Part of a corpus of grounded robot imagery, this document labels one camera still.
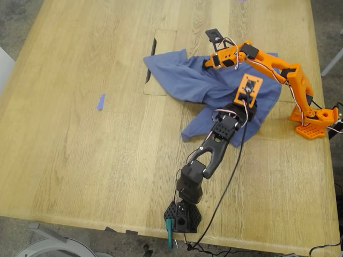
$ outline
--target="metal leg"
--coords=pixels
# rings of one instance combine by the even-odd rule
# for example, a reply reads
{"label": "metal leg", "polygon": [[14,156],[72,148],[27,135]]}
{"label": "metal leg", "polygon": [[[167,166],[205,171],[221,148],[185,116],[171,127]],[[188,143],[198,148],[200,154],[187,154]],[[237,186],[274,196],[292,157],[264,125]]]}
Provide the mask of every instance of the metal leg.
{"label": "metal leg", "polygon": [[0,47],[0,95],[14,66],[14,60]]}
{"label": "metal leg", "polygon": [[321,72],[321,76],[324,77],[327,73],[334,67],[340,58],[343,56],[343,48],[338,52],[338,54],[332,59],[332,61],[327,65],[327,67]]}
{"label": "metal leg", "polygon": [[96,257],[113,257],[107,253],[95,253]]}

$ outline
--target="blue cloth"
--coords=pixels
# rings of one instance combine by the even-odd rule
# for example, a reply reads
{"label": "blue cloth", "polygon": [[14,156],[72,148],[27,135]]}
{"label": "blue cloth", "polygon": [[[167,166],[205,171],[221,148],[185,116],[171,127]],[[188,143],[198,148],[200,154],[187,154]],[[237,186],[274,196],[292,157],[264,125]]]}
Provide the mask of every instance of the blue cloth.
{"label": "blue cloth", "polygon": [[[245,73],[262,78],[263,82],[256,97],[256,114],[245,135],[248,140],[259,130],[262,121],[279,98],[280,84],[247,63],[240,64],[238,70],[230,67],[204,71],[202,64],[205,59],[209,59],[209,56],[192,56],[187,59],[185,49],[143,58],[148,69],[169,95],[183,101],[206,104],[182,131],[183,141],[195,135],[209,133],[214,124],[211,118],[213,111],[233,101]],[[242,133],[243,130],[239,130],[231,139],[234,146],[241,144]]]}

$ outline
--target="wood grain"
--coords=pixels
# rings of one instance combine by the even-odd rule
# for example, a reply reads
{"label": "wood grain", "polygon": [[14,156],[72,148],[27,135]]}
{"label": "wood grain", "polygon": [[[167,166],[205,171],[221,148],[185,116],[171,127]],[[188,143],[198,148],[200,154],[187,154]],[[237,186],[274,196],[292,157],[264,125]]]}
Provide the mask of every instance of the wood grain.
{"label": "wood grain", "polygon": [[[46,0],[0,99],[0,215],[166,238],[176,172],[203,140],[180,132],[202,105],[144,94],[142,58],[156,30],[176,32],[174,50],[209,54],[205,30],[215,27],[300,62],[323,104],[309,0]],[[307,255],[338,242],[329,141],[296,134],[293,106],[284,88],[244,146],[204,243]],[[199,233],[237,152],[229,146],[203,182]]]}

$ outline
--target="blue plastic piece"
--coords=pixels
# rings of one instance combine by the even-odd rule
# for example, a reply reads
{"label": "blue plastic piece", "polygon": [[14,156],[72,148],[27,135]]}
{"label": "blue plastic piece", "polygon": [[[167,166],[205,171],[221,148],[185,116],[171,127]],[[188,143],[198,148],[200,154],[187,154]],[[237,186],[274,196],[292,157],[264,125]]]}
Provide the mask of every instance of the blue plastic piece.
{"label": "blue plastic piece", "polygon": [[174,219],[168,218],[166,220],[166,228],[168,233],[168,248],[173,248],[173,227],[174,227]]}
{"label": "blue plastic piece", "polygon": [[100,97],[98,106],[96,107],[98,111],[102,110],[104,100],[105,100],[105,94],[102,94]]}

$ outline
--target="floor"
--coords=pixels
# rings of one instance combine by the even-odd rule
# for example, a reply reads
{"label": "floor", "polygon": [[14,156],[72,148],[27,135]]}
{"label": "floor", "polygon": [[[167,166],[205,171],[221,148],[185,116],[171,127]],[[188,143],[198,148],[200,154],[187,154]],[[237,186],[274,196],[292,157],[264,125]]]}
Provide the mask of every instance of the floor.
{"label": "floor", "polygon": [[[343,47],[343,2],[341,0],[311,0],[315,21],[319,62],[321,70]],[[14,60],[17,59],[25,38],[39,11],[42,0],[0,0],[0,47]],[[343,102],[343,59],[323,78],[325,106],[331,108],[337,101]],[[330,140],[332,165],[335,182],[343,186],[343,137],[336,135]],[[39,236],[27,230],[29,221],[0,217],[0,257],[15,256],[22,248],[35,242]],[[105,252],[116,256],[143,256],[143,246],[149,244],[153,256],[206,256],[196,251],[188,252],[185,245],[178,242],[180,250],[169,251],[165,239],[125,235],[116,232],[96,231],[46,224],[63,236],[78,239],[95,252]],[[212,252],[227,251],[226,247],[204,245]],[[240,256],[276,256],[272,253],[243,252]]]}

